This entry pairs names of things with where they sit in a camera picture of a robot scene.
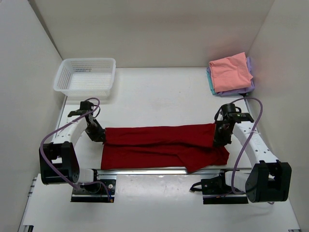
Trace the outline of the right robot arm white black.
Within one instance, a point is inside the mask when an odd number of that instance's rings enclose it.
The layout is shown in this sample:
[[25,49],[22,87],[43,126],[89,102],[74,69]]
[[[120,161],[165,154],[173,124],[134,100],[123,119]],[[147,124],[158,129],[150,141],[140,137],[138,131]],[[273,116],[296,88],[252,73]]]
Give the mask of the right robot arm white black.
[[204,204],[275,203],[288,199],[292,168],[281,162],[267,147],[256,130],[258,120],[235,106],[222,105],[215,117],[216,146],[231,143],[235,136],[242,148],[236,161],[246,154],[252,169],[240,171],[236,163],[231,170],[221,170],[213,178],[204,178],[194,183],[190,192],[200,192]]

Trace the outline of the red t shirt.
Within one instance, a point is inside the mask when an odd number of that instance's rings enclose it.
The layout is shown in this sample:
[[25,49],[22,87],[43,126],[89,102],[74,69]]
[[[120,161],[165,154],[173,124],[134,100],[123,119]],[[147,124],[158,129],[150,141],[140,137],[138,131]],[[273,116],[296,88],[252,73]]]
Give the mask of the red t shirt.
[[226,165],[229,152],[215,147],[215,124],[106,128],[101,169],[185,167],[193,173]]

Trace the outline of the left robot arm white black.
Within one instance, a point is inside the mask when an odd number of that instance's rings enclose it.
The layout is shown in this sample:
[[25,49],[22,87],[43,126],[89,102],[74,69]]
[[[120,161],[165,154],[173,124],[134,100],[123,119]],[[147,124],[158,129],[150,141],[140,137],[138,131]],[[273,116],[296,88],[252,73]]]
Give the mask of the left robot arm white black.
[[84,185],[89,192],[100,189],[101,180],[93,169],[81,169],[75,146],[85,132],[89,139],[105,143],[105,130],[94,112],[100,112],[100,101],[89,98],[80,108],[68,114],[67,123],[43,138],[39,148],[41,180],[45,185],[67,183],[77,189]]

